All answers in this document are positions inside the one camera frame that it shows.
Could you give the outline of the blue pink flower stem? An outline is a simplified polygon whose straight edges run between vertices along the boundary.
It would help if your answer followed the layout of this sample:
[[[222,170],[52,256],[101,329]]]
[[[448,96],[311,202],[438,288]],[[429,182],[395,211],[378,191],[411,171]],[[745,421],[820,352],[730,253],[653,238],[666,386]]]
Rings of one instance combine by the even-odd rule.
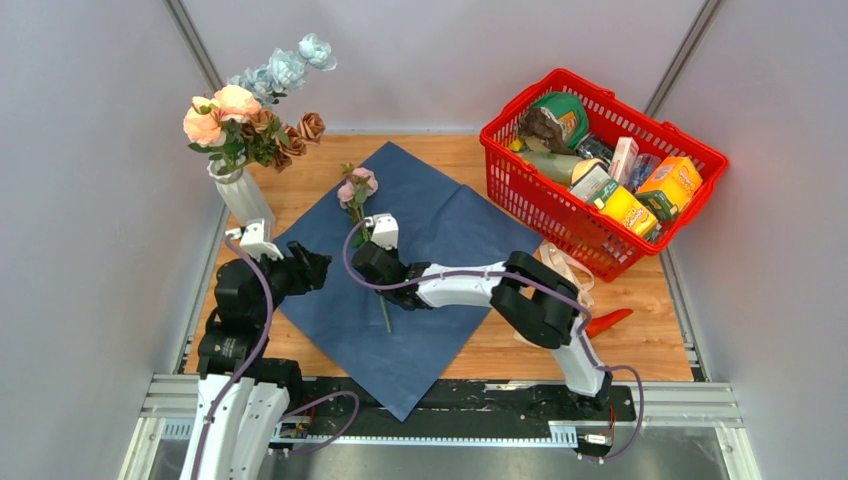
[[[316,112],[307,112],[296,125],[290,125],[262,108],[241,126],[245,160],[282,172],[295,158],[305,155],[309,146],[319,145],[325,131],[323,118]]]

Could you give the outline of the pink rose flower stem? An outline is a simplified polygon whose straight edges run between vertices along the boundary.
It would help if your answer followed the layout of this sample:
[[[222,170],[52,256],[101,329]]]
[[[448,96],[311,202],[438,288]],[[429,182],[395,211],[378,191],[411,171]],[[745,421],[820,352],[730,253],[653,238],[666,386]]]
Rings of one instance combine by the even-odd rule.
[[[238,85],[227,85],[211,98],[193,96],[182,123],[188,148],[207,154],[211,162],[222,162],[217,175],[235,172],[246,163],[242,125],[260,110],[254,95]]]

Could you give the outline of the cream ribbon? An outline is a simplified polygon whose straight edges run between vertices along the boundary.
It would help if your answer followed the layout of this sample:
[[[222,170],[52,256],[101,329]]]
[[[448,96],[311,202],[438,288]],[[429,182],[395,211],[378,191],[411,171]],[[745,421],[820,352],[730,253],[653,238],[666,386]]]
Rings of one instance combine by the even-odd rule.
[[[583,307],[588,310],[593,308],[594,299],[590,291],[595,286],[595,276],[585,265],[548,241],[539,247],[538,258],[579,289],[578,301]]]

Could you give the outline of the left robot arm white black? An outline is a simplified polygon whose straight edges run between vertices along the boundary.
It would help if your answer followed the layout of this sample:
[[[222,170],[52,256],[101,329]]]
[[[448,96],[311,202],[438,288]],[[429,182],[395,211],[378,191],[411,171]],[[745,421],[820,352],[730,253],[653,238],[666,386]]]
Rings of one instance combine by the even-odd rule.
[[[306,399],[293,360],[263,356],[274,309],[323,287],[332,258],[296,241],[243,251],[216,272],[216,306],[198,347],[197,408],[183,479],[254,479],[283,414]]]

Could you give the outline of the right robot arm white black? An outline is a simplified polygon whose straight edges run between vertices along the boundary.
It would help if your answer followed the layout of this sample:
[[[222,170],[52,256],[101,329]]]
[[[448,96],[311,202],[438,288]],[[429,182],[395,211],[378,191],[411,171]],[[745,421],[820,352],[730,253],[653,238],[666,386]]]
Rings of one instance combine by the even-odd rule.
[[[524,340],[551,352],[578,415],[596,418],[609,407],[612,374],[591,345],[591,314],[579,289],[533,255],[514,251],[478,267],[404,264],[395,251],[367,241],[343,258],[355,281],[405,310],[494,309]]]

